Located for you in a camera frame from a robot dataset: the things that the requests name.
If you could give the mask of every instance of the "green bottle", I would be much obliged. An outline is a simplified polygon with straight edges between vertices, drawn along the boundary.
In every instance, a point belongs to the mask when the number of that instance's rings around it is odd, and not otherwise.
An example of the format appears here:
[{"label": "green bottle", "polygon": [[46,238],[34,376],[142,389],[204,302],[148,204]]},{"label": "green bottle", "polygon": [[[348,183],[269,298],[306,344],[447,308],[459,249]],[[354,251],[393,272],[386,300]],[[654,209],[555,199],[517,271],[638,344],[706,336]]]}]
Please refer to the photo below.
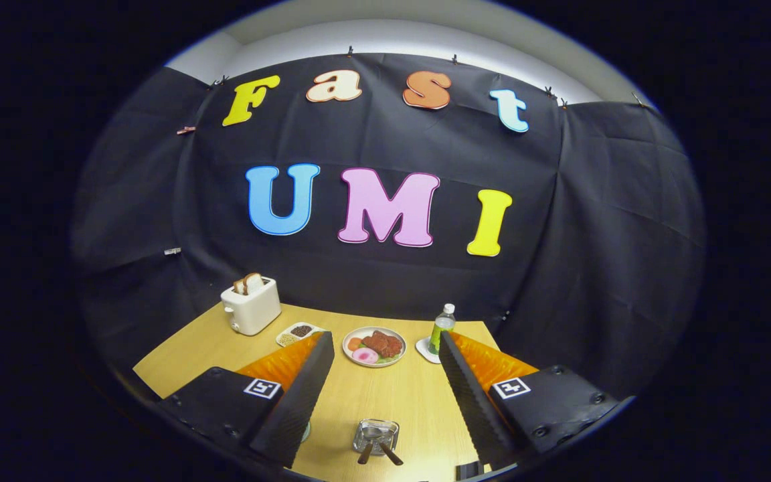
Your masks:
[{"label": "green bottle", "polygon": [[438,355],[442,332],[453,331],[454,325],[456,325],[456,319],[454,319],[454,305],[449,303],[444,306],[442,313],[436,317],[436,321],[434,321],[434,332],[430,334],[430,343],[428,343],[428,351],[430,351],[430,353]]}]

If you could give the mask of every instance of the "blue letter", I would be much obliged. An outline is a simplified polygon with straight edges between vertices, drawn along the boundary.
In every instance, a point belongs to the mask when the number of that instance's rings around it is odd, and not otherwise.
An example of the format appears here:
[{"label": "blue letter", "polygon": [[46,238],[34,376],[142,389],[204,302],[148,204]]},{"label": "blue letter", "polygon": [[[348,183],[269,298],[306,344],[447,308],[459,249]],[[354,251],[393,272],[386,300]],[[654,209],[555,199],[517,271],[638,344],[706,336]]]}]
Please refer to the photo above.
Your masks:
[{"label": "blue letter", "polygon": [[278,177],[278,168],[261,165],[246,173],[248,217],[255,228],[266,234],[287,236],[300,232],[311,218],[311,184],[321,168],[315,164],[296,164],[291,165],[287,173],[293,177],[293,211],[286,218],[272,213],[272,180]]},{"label": "blue letter", "polygon": [[525,132],[529,129],[529,123],[519,119],[519,110],[525,110],[525,102],[518,100],[512,90],[491,90],[490,97],[499,100],[499,119],[508,129],[517,132]]}]

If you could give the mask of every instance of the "black fabric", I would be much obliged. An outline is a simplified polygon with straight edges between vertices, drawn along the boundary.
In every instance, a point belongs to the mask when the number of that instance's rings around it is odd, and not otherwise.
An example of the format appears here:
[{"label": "black fabric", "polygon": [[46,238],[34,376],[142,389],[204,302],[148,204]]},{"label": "black fabric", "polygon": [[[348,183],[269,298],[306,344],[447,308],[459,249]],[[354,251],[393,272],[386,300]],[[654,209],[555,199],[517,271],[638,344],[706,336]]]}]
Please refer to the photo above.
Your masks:
[{"label": "black fabric", "polygon": [[618,398],[645,386],[695,304],[705,256],[695,177],[653,110],[566,110],[547,229],[496,336],[536,366],[567,364]]},{"label": "black fabric", "polygon": [[[352,101],[312,103],[313,77],[361,74]],[[450,104],[404,104],[417,70],[452,79]],[[278,74],[251,119],[222,126],[234,88]],[[489,91],[527,104],[529,131],[499,121]],[[184,125],[197,130],[176,135]],[[274,165],[273,212],[292,205],[287,168],[319,165],[311,219],[271,236],[248,217],[246,171]],[[434,244],[409,248],[337,238],[349,167],[376,170],[388,195],[411,173],[440,178]],[[480,189],[513,197],[501,253],[471,256]],[[432,320],[447,302],[482,319],[503,350],[563,363],[615,393],[643,384],[688,320],[703,257],[703,214],[688,159],[664,121],[632,104],[563,110],[544,91],[437,58],[361,54],[308,58],[211,90],[163,68],[98,142],[80,184],[74,258],[98,344],[120,368],[218,302],[247,272],[278,281],[282,302],[346,313]],[[178,255],[163,250],[180,247]],[[502,321],[505,315],[512,314]]]}]

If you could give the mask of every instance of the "toaster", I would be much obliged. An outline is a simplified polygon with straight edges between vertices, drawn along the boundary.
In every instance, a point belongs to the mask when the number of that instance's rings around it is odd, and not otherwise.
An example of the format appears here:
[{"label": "toaster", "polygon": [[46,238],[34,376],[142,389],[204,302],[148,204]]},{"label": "toaster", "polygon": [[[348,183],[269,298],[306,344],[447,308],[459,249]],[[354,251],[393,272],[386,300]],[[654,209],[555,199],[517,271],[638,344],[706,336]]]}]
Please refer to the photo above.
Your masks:
[{"label": "toaster", "polygon": [[222,304],[229,313],[230,327],[242,335],[257,335],[281,314],[278,287],[273,278],[261,276],[264,287],[249,295],[242,295],[230,287],[222,292]]}]

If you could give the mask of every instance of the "letter m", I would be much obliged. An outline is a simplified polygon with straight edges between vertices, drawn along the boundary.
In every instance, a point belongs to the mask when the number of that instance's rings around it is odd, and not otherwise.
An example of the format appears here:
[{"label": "letter m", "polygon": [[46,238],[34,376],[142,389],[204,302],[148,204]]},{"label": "letter m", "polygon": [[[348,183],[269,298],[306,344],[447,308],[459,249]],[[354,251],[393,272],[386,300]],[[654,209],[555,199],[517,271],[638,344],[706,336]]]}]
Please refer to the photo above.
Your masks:
[{"label": "letter m", "polygon": [[430,235],[430,204],[440,180],[433,174],[409,174],[392,199],[386,195],[373,169],[351,168],[341,173],[349,186],[347,223],[337,233],[345,243],[364,243],[369,238],[363,226],[367,214],[377,241],[382,243],[401,219],[394,241],[402,246],[423,248],[434,243]]}]

